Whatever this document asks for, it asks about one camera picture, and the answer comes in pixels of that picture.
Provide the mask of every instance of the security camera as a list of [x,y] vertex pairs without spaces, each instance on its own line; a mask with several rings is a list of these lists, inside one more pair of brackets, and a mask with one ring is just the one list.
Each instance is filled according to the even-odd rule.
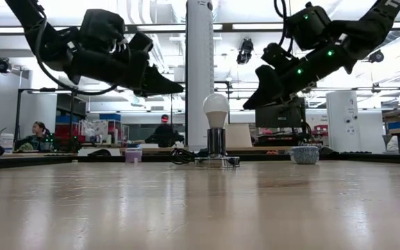
[[251,38],[243,39],[239,54],[237,55],[237,64],[247,64],[251,60],[251,52],[254,50],[254,45]]
[[384,59],[384,55],[381,52],[381,50],[378,50],[368,56],[368,61],[370,63],[377,63],[377,62],[380,63],[383,61],[383,59]]
[[0,73],[8,74],[11,73],[13,66],[10,64],[8,58],[0,58]]

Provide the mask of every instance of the lamp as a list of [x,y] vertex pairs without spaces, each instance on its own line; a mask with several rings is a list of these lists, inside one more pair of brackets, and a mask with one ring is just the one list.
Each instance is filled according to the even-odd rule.
[[210,94],[203,102],[203,111],[209,122],[208,129],[208,157],[195,158],[197,167],[202,163],[219,162],[220,167],[239,167],[239,157],[226,156],[225,121],[229,113],[228,99],[221,94]]

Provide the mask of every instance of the person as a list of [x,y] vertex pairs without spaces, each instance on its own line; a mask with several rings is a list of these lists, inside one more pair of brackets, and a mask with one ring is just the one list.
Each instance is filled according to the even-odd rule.
[[51,134],[46,125],[42,122],[35,122],[32,126],[33,135],[27,136],[24,139],[17,141],[15,149],[22,151],[50,151],[53,148],[53,143],[47,139]]
[[161,116],[161,124],[158,125],[157,129],[153,133],[154,135],[172,135],[174,134],[174,129],[167,122],[169,121],[168,115]]
[[151,136],[149,136],[145,142],[146,143],[156,143],[158,147],[171,147],[175,144],[175,140],[177,139],[174,129],[167,122],[169,121],[168,115],[161,116],[161,124],[158,125],[156,130],[153,132]]

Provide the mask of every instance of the small container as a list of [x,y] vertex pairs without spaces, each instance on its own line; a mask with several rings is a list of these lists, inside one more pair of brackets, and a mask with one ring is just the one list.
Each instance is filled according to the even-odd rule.
[[126,149],[126,163],[142,162],[142,149]]
[[291,161],[305,165],[316,164],[319,161],[319,148],[316,146],[292,147]]
[[0,146],[4,148],[4,153],[13,152],[13,134],[4,133],[0,135]]

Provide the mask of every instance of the woman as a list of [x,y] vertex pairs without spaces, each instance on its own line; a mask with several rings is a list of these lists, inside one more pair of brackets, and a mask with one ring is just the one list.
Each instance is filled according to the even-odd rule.
[[17,141],[15,148],[22,151],[50,151],[53,149],[53,143],[48,140],[50,131],[46,128],[44,123],[35,122],[32,126],[32,133],[34,135],[27,136],[23,140]]

